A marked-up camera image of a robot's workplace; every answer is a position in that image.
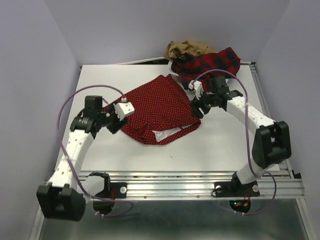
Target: tan towel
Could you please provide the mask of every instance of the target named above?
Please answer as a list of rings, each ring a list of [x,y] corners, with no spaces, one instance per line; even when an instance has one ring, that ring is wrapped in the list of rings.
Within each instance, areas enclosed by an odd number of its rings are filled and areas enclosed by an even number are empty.
[[[164,57],[169,61],[180,57],[182,54],[188,53],[193,56],[200,56],[203,54],[216,53],[216,49],[208,46],[205,43],[198,43],[196,41],[184,41],[176,43],[171,41],[164,52]]]

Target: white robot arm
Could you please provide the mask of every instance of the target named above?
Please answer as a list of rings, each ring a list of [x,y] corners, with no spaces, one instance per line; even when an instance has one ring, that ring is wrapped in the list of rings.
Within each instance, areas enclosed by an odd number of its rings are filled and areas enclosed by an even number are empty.
[[[102,102],[101,96],[86,96],[84,109],[72,121],[66,151],[77,175],[99,130],[106,127],[112,134],[117,133],[128,123],[127,116],[135,111],[130,102],[114,102],[106,112],[102,112]],[[103,191],[108,193],[110,184],[107,173],[93,172],[82,186],[94,196]],[[38,187],[36,196],[46,218],[73,221],[82,218],[90,200],[78,187],[65,155],[47,184]]]
[[[243,95],[237,90],[230,91],[224,76],[211,78],[209,82],[211,92],[204,92],[199,81],[189,84],[189,89],[195,91],[191,101],[192,115],[203,118],[211,108],[220,107],[245,125],[246,100]],[[215,183],[222,187],[221,192],[216,193],[217,197],[243,197],[257,184],[257,176],[261,177],[274,164],[291,156],[289,127],[284,121],[276,122],[248,104],[248,129],[254,135],[250,162],[255,174],[247,163],[234,173],[229,185]]]

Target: cable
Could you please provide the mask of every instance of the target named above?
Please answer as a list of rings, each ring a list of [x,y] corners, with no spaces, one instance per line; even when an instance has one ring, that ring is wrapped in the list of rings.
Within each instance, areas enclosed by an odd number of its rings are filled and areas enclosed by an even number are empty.
[[[74,165],[72,164],[71,162],[71,158],[63,144],[63,140],[60,136],[60,118],[61,118],[61,115],[62,115],[62,112],[65,108],[65,106],[67,105],[67,103],[76,95],[78,94],[79,92],[83,91],[83,90],[86,90],[86,89],[91,89],[91,88],[109,88],[109,89],[113,89],[115,91],[117,91],[118,93],[120,93],[123,97],[124,94],[122,91],[120,91],[119,89],[113,87],[113,86],[109,86],[109,85],[90,85],[90,86],[86,86],[86,87],[83,87],[79,90],[77,90],[76,92],[74,92],[70,97],[67,98],[67,100],[65,100],[65,102],[62,104],[62,107],[60,108],[60,111],[59,111],[59,114],[58,114],[58,118],[57,118],[57,121],[56,121],[56,134],[57,134],[57,138],[59,140],[59,144],[60,144],[60,147],[61,147],[61,150],[63,152],[63,154],[66,156],[66,160],[70,166],[70,169],[72,171],[72,174],[75,178],[75,181],[77,182],[78,186],[80,187],[80,189],[83,191],[83,193],[92,198],[92,199],[97,199],[97,200],[100,200],[100,201],[104,201],[104,202],[111,202],[111,203],[124,203],[124,204],[130,204],[130,207],[128,209],[126,209],[125,211],[121,212],[121,213],[118,213],[118,214],[115,214],[115,215],[103,215],[102,217],[105,217],[105,218],[114,218],[114,217],[119,217],[119,216],[122,216],[124,214],[126,214],[127,212],[129,212],[133,207],[134,207],[134,204],[133,202],[131,201],[126,201],[126,200],[111,200],[111,199],[108,199],[108,198],[102,198],[102,197],[98,197],[98,196],[94,196],[94,195],[91,195],[90,193],[88,193],[84,186],[82,185],[78,175],[77,175],[77,172],[76,172],[76,169],[74,167]]]
[[[234,74],[232,74],[231,72],[228,72],[228,71],[225,71],[225,70],[221,70],[221,69],[211,69],[211,70],[208,70],[208,71],[205,71],[204,73],[200,74],[199,76],[197,76],[194,81],[198,81],[203,75],[205,74],[208,74],[208,73],[211,73],[211,72],[220,72],[220,73],[225,73],[225,74],[228,74],[230,75],[232,78],[236,79],[237,82],[241,85],[243,91],[244,91],[244,99],[245,99],[245,117],[244,117],[244,122],[245,122],[245,140],[246,140],[246,154],[247,154],[247,158],[248,158],[248,164],[249,164],[249,168],[250,168],[250,171],[252,172],[252,174],[257,178],[259,179],[260,176],[258,176],[253,167],[252,167],[252,163],[251,163],[251,157],[250,157],[250,140],[249,140],[249,113],[248,113],[248,92],[244,86],[244,84],[241,82],[241,80],[239,78],[237,78]],[[276,194],[277,194],[277,183],[276,183],[276,179],[275,177],[268,171],[266,171],[264,175],[269,175],[272,180],[273,180],[273,183],[274,183],[274,193],[273,193],[273,196],[272,196],[272,199],[270,200],[270,202],[261,210],[259,211],[255,211],[255,212],[247,212],[245,213],[244,215],[254,215],[254,214],[259,214],[259,213],[262,213],[264,212],[275,200],[276,198]]]

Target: gray wall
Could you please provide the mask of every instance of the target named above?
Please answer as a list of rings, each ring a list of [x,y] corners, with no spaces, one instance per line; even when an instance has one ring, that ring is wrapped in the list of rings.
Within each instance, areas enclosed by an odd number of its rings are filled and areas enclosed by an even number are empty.
[[[29,239],[37,187],[57,160],[57,114],[78,75],[78,64],[43,0],[0,1],[2,240]]]
[[[291,0],[263,49],[258,72],[272,116],[285,120],[291,162],[301,172],[306,200],[320,236],[320,1]]]
[[[289,0],[45,0],[81,64],[160,57],[171,40],[256,61]]]

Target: red and black plaid fabric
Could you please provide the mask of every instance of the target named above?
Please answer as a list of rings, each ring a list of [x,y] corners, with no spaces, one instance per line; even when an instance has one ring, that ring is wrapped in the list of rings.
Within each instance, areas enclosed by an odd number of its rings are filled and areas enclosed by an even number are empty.
[[[134,114],[128,116],[129,122],[121,130],[142,144],[168,144],[196,130],[201,124],[199,118],[191,116],[189,98],[170,75],[160,75],[125,96],[132,103]],[[174,128],[181,130],[161,141],[156,140],[153,131],[163,132]]]
[[[186,90],[192,80],[211,69],[221,69],[236,75],[240,69],[240,58],[231,47],[228,47],[218,53],[208,53],[201,56],[185,53],[173,60],[171,66],[171,70],[181,77],[181,83]],[[210,92],[208,80],[222,75],[230,78],[228,74],[221,72],[210,72],[203,75],[199,79],[202,82],[203,90]]]

